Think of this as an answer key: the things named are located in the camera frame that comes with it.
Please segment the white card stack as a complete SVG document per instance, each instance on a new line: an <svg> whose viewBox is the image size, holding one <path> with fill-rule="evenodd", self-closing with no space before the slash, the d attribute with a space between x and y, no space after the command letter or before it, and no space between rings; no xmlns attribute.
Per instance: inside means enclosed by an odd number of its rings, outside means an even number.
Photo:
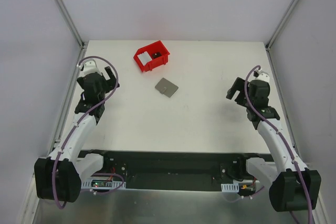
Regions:
<svg viewBox="0 0 336 224"><path fill-rule="evenodd" d="M147 51L139 54L138 59L140 60L143 66L145 66L148 62L152 60L151 56L148 54Z"/></svg>

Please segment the red plastic bin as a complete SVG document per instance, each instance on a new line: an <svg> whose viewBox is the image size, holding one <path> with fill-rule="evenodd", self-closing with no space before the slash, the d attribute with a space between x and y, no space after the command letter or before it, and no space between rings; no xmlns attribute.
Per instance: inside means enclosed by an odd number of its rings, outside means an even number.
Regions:
<svg viewBox="0 0 336 224"><path fill-rule="evenodd" d="M152 59L145 66L143 66L140 60L138 59L138 55L145 51L147 51L150 56L152 56L152 54L155 52L160 52L162 56L156 59ZM154 68L157 68L161 65L167 64L169 61L169 55L170 55L170 52L167 50L164 44L160 40L158 40L142 48L139 48L136 51L135 55L133 56L133 59L138 65L141 72L148 72L148 71L152 71Z"/></svg>

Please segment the grey leather card holder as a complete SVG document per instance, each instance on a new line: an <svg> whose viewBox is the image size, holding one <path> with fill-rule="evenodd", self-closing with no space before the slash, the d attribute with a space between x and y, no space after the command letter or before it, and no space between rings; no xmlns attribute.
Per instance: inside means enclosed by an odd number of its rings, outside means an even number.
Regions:
<svg viewBox="0 0 336 224"><path fill-rule="evenodd" d="M168 81L166 78L162 78L154 87L160 94L171 98L178 90L178 86Z"/></svg>

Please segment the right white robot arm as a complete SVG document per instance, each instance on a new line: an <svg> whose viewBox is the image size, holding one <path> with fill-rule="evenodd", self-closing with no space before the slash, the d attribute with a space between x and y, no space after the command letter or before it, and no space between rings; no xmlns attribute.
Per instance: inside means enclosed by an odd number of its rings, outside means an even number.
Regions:
<svg viewBox="0 0 336 224"><path fill-rule="evenodd" d="M273 209L277 212L314 210L321 176L310 169L285 139L280 116L269 106L269 77L250 82L238 77L226 98L246 108L247 118L264 139L274 160L270 166L263 158L253 157L239 163L236 173L242 179L254 176L268 190Z"/></svg>

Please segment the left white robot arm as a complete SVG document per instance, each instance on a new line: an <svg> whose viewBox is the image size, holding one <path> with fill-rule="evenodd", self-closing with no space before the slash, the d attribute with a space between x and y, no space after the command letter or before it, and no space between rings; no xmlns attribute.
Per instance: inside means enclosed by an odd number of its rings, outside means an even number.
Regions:
<svg viewBox="0 0 336 224"><path fill-rule="evenodd" d="M82 183L95 172L99 176L110 173L111 164L100 154L87 154L77 160L84 143L102 118L106 94L119 87L110 67L105 67L109 79L98 69L94 60L81 64L83 76L77 83L83 89L75 108L68 134L47 156L34 165L36 194L40 199L75 202Z"/></svg>

